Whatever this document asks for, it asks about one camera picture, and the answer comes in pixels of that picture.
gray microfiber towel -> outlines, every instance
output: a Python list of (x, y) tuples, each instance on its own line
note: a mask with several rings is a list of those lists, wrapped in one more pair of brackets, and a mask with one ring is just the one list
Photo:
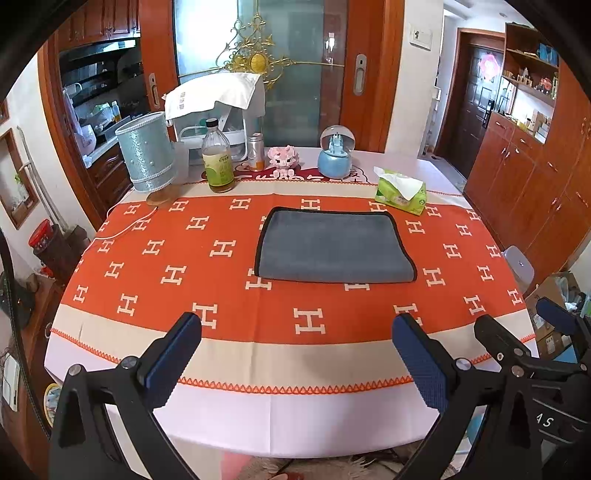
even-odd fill
[(417, 279), (388, 212), (273, 208), (256, 249), (255, 275), (319, 283), (403, 283)]

brown front door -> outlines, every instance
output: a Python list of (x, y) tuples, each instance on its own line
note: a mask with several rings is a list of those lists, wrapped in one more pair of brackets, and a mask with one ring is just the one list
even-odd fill
[[(456, 167), (462, 175), (468, 178), (480, 144), (486, 132), (486, 116), (490, 115), (489, 102), (496, 100), (501, 81), (503, 55), (495, 50), (470, 46), (470, 70), (467, 78), (466, 93), (457, 118), (456, 128), (452, 137), (452, 144), (447, 160)], [(482, 68), (482, 62), (487, 59), (489, 68)]]

white tissue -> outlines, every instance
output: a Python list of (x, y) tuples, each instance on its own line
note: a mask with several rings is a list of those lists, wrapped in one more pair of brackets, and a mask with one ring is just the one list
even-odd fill
[(407, 201), (412, 200), (423, 186), (422, 180), (413, 179), (401, 173), (386, 173), (383, 168), (374, 167), (374, 173), (379, 178), (390, 182)]

green tissue box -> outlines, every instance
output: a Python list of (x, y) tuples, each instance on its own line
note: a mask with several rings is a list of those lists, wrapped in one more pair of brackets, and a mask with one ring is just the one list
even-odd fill
[[(396, 174), (402, 178), (408, 178), (406, 175), (402, 175), (396, 171), (385, 170), (385, 172)], [(425, 182), (423, 182), (421, 189), (415, 194), (415, 196), (410, 200), (407, 200), (388, 180), (379, 179), (375, 200), (385, 205), (390, 205), (391, 207), (412, 213), (413, 215), (421, 215), (425, 208), (425, 203), (427, 202), (427, 187)]]

glass door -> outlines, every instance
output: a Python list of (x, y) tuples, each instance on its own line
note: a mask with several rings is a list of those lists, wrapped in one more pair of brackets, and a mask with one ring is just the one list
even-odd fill
[(140, 0), (151, 107), (162, 110), (158, 97), (195, 77), (260, 73), (265, 145), (318, 147), (326, 127), (342, 124), (370, 150), (362, 137), (378, 101), (387, 4), (394, 0)]

